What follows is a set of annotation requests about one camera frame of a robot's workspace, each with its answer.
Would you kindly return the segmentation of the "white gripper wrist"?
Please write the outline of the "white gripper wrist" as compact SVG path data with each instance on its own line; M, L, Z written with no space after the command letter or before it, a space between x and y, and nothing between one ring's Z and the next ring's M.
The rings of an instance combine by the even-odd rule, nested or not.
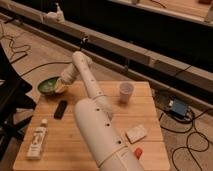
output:
M60 78L56 81L55 92L61 94L68 88L66 84L73 84L77 79L79 72L73 64L68 65L61 73Z

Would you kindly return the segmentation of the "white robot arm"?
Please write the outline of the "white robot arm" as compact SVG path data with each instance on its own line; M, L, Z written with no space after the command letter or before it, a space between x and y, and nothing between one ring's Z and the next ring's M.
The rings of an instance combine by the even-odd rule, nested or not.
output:
M80 75L88 97L74 106L74 118L99 171L144 171L140 161L111 124L112 107L90 70L92 59L75 51L55 85L62 93Z

